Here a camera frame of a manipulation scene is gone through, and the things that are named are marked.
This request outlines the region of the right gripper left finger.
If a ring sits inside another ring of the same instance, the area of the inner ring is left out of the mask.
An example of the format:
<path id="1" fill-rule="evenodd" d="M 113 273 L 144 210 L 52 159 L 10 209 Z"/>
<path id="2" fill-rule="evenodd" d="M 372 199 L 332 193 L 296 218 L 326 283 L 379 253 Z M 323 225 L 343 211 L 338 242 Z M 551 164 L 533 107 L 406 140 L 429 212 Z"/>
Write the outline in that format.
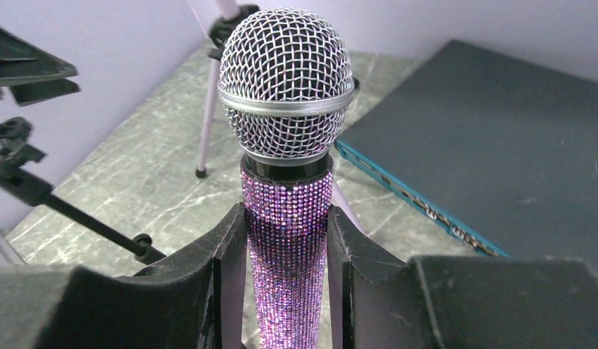
<path id="1" fill-rule="evenodd" d="M 241 348 L 244 206 L 133 276 L 0 268 L 0 348 Z"/>

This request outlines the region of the black microphone shock mount stand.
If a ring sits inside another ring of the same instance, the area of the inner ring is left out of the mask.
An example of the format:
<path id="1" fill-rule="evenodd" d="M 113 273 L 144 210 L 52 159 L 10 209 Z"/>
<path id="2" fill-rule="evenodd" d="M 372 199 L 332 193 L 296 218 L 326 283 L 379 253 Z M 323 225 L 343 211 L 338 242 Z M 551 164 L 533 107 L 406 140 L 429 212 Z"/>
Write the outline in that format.
<path id="1" fill-rule="evenodd" d="M 144 265 L 162 260 L 166 255 L 153 247 L 153 239 L 145 233 L 129 238 L 112 227 L 83 212 L 53 193 L 54 186 L 25 170 L 28 162 L 40 162 L 46 154 L 28 143 L 33 127 L 26 119 L 14 117 L 0 123 L 0 188 L 29 206 L 45 205 L 130 251 Z"/>

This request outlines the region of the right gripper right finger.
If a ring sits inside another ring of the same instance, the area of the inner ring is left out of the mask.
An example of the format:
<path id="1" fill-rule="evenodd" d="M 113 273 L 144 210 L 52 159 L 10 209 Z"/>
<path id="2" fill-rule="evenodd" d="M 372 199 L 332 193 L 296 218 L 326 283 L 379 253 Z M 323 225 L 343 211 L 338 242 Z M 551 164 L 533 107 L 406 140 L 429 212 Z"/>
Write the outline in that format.
<path id="1" fill-rule="evenodd" d="M 334 348 L 598 348 L 598 273 L 578 261 L 403 262 L 328 212 Z"/>

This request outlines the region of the lilac perforated music stand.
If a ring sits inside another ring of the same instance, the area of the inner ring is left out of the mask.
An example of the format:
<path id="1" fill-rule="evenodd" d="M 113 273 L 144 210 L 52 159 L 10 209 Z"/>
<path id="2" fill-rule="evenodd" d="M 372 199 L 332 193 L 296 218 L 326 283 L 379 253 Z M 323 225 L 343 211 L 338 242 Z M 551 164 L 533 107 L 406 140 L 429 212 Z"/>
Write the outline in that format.
<path id="1" fill-rule="evenodd" d="M 227 21 L 235 20 L 240 16 L 241 10 L 236 1 L 215 1 L 215 4 L 220 10 L 222 18 Z M 199 178 L 205 178 L 207 176 L 207 157 L 210 150 L 210 135 L 211 128 L 215 122 L 226 123 L 220 119 L 215 118 L 215 108 L 218 102 L 218 79 L 219 79 L 220 62 L 213 57 L 210 57 L 210 69 L 207 83 L 207 96 L 204 104 L 204 112 L 202 119 L 202 131 L 201 140 L 199 146 L 199 155 L 197 156 L 197 163 L 195 169 L 195 175 Z M 350 203 L 344 196 L 342 190 L 336 181 L 333 182 L 332 186 L 332 201 L 339 206 L 347 217 L 352 221 L 357 229 L 362 233 L 364 232 L 358 217 L 352 211 Z"/>

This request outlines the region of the purple glitter microphone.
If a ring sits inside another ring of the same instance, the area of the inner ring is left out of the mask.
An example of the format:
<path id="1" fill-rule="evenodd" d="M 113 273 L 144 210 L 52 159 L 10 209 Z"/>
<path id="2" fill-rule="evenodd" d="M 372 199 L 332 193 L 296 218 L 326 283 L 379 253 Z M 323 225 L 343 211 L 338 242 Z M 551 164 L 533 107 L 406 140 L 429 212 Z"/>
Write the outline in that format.
<path id="1" fill-rule="evenodd" d="M 226 42 L 218 90 L 244 149 L 243 205 L 262 348 L 317 346 L 330 148 L 354 88 L 344 41 L 307 10 L 263 9 Z"/>

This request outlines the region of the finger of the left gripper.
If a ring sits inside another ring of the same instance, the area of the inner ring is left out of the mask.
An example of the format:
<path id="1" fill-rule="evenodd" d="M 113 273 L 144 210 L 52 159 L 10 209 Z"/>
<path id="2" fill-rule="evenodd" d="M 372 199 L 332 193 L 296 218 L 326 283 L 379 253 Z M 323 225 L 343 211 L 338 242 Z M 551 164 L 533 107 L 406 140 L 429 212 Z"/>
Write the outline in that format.
<path id="1" fill-rule="evenodd" d="M 77 74 L 74 65 L 0 27 L 0 87 L 63 79 Z"/>
<path id="2" fill-rule="evenodd" d="M 9 88 L 17 105 L 24 107 L 51 100 L 56 97 L 80 92 L 80 86 L 67 79 L 37 81 L 14 85 Z"/>

